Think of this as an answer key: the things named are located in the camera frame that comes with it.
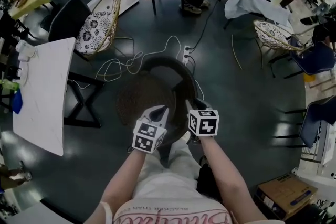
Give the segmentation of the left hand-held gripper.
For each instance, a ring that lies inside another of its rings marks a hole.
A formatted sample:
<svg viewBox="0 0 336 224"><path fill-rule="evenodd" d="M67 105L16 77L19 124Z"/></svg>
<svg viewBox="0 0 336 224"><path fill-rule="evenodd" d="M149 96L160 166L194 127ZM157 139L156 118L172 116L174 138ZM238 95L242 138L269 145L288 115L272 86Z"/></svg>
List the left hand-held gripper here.
<svg viewBox="0 0 336 224"><path fill-rule="evenodd" d="M167 106L157 105L146 109L142 114L144 118L138 119L133 129L132 148L153 153L161 145L167 133L165 126L168 115Z"/></svg>

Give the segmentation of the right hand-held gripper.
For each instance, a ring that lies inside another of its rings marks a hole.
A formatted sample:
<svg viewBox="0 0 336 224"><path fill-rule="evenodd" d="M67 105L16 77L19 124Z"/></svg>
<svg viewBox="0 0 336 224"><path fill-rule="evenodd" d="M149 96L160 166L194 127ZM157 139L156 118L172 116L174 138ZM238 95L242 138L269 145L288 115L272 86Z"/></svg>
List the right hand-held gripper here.
<svg viewBox="0 0 336 224"><path fill-rule="evenodd" d="M206 101L196 98L185 101L188 112L188 130L195 136L216 136L219 125L219 114Z"/></svg>

